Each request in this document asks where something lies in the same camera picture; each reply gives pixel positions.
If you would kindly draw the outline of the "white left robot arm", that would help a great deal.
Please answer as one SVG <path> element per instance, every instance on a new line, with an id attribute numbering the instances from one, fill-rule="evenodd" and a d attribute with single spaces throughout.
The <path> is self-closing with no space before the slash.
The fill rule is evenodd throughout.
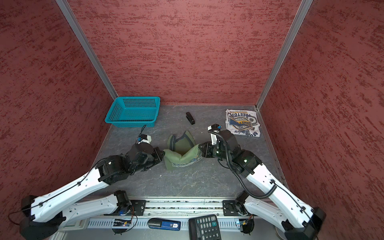
<path id="1" fill-rule="evenodd" d="M 23 219 L 18 224 L 26 240 L 44 240 L 66 224 L 99 215 L 134 216 L 134 207 L 125 191 L 82 202 L 88 195 L 145 172 L 161 163 L 165 152 L 148 143 L 135 143 L 126 154 L 99 160 L 71 183 L 43 196 L 22 199 Z"/>

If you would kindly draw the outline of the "green tank top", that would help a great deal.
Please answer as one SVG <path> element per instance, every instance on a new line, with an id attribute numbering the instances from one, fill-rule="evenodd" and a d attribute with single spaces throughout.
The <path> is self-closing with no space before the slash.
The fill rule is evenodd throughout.
<path id="1" fill-rule="evenodd" d="M 203 158 L 199 145 L 188 130 L 180 138 L 170 135 L 164 152 L 163 160 L 168 171 L 191 166 Z"/>

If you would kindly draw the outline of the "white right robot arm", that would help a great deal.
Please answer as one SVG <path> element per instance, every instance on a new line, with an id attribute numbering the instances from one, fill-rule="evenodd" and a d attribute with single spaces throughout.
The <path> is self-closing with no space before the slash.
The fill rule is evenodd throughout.
<path id="1" fill-rule="evenodd" d="M 281 230 L 287 240 L 317 240 L 326 219 L 285 187 L 254 153 L 244 150 L 234 134 L 219 125 L 208 129 L 211 141 L 200 144 L 205 158 L 225 161 L 244 191 L 238 196 L 240 212 L 258 216 Z"/>

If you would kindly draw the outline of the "white tank top navy trim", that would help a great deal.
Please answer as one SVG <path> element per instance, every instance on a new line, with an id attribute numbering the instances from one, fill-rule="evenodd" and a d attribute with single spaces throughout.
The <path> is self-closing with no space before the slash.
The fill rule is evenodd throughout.
<path id="1" fill-rule="evenodd" d="M 226 129 L 234 135 L 260 137 L 257 113 L 248 110 L 226 110 Z"/>

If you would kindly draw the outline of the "small black stapler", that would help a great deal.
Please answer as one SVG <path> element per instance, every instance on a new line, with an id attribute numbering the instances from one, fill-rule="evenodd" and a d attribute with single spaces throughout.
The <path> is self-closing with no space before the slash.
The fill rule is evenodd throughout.
<path id="1" fill-rule="evenodd" d="M 186 118 L 191 125 L 194 125 L 196 123 L 195 119 L 193 118 L 193 116 L 190 112 L 186 112 Z"/>

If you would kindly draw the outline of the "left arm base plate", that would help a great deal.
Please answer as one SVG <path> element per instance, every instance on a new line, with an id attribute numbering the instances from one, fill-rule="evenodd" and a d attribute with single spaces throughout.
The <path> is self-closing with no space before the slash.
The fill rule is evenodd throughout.
<path id="1" fill-rule="evenodd" d="M 144 215 L 146 209 L 146 200 L 131 200 L 130 215 L 136 215 L 138 217 Z"/>

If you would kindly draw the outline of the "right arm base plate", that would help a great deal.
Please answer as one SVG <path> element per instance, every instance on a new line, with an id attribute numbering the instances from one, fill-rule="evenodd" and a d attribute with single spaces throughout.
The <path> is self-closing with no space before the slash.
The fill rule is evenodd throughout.
<path id="1" fill-rule="evenodd" d="M 223 214 L 225 217 L 239 216 L 239 212 L 237 210 L 235 200 L 223 200 L 222 205 L 223 205 Z"/>

